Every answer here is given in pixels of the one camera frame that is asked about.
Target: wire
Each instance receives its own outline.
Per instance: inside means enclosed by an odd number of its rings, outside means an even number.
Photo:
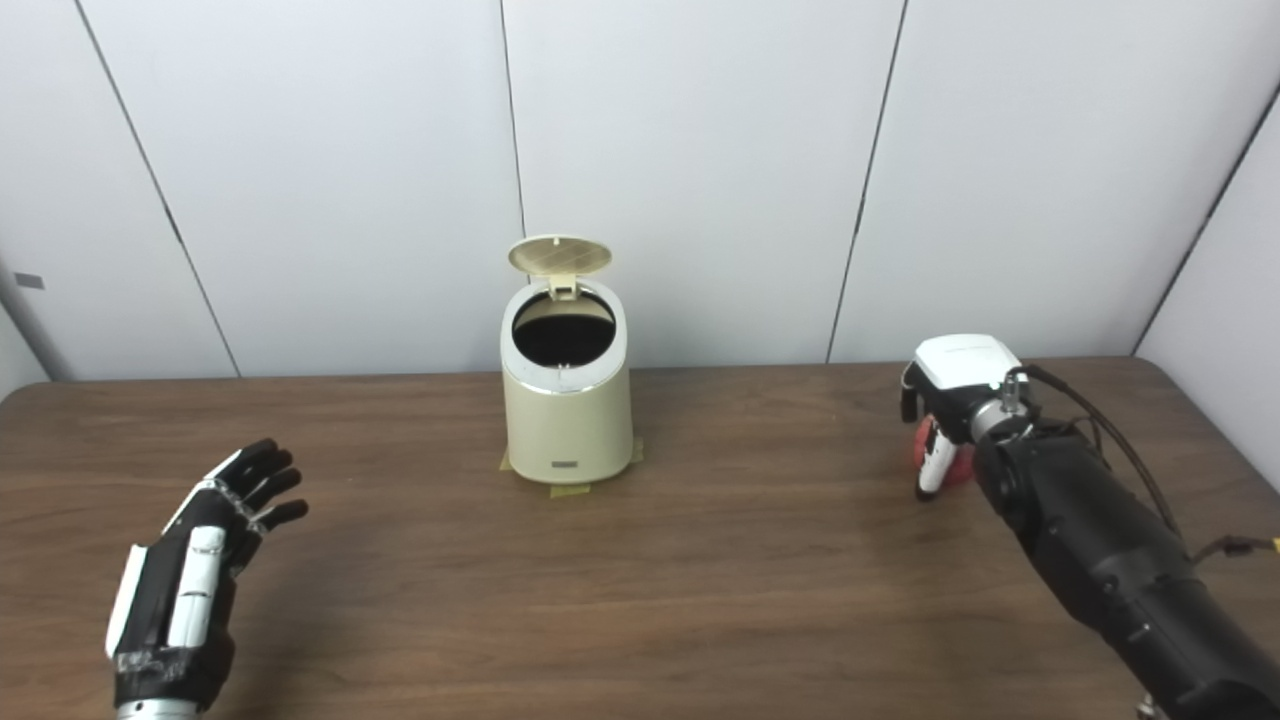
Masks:
[[[1111,462],[1107,462],[1106,455],[1102,454],[1102,428],[1098,427],[1098,421],[1096,419],[1088,415],[1071,418],[1070,420],[1066,421],[1066,425],[1062,428],[1061,434],[1066,434],[1068,432],[1074,430],[1076,425],[1079,425],[1080,423],[1088,423],[1089,427],[1093,429],[1093,450],[1098,452],[1098,460],[1102,460],[1102,465],[1106,466],[1107,470],[1110,470]]]
[[[1076,392],[1075,388],[1066,384],[1065,380],[1039,365],[1021,365],[1014,368],[1012,370],[1005,373],[1005,382],[1018,382],[1018,375],[1027,375],[1028,378],[1037,379],[1070,397],[1094,423],[1101,425],[1102,429],[1111,436],[1111,439],[1115,441],[1116,446],[1120,447],[1120,451],[1124,452],[1125,457],[1129,459],[1133,469],[1138,471],[1138,477],[1142,479],[1142,484],[1147,487],[1147,493],[1151,495],[1151,501],[1156,505],[1156,511],[1160,512],[1160,518],[1165,521],[1165,525],[1167,525],[1175,536],[1183,537],[1181,530],[1178,529],[1178,521],[1174,520],[1174,511],[1169,507],[1169,501],[1165,498],[1164,491],[1161,491],[1160,486],[1156,483],[1156,478],[1152,477],[1151,470],[1147,469],[1147,464],[1142,461],[1142,457],[1138,456],[1138,451],[1129,445],[1129,441],[1125,439],[1124,434],[1116,429],[1114,424],[1111,424],[1111,420],[1108,420],[1107,416],[1097,409],[1097,406],[1089,402],[1087,397]]]
[[[1206,544],[1199,552],[1192,556],[1192,565],[1199,565],[1202,560],[1221,552],[1228,557],[1249,555],[1254,550],[1280,552],[1280,538],[1247,538],[1242,536],[1222,536]]]

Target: trash can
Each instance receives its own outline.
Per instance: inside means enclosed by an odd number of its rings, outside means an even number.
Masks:
[[[582,278],[612,258],[602,243],[556,234],[508,254],[532,281],[502,319],[507,457],[530,480],[590,483],[631,461],[626,314],[613,291]]]

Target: robotic hand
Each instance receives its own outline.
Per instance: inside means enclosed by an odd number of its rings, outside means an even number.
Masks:
[[[1140,503],[1073,423],[1043,419],[1028,378],[1073,397],[1134,461],[1160,515]],[[1137,454],[1066,383],[989,336],[925,341],[902,374],[902,420],[933,415],[916,496],[938,492],[955,448],[1062,607],[1097,632],[1149,697],[1140,716],[1277,720],[1280,667],[1208,594]]]
[[[302,482],[292,464],[270,439],[237,450],[196,483],[160,539],[129,550],[106,630],[118,720],[191,720],[218,698],[236,653],[236,575],[266,533],[307,514],[302,500],[264,510]]]

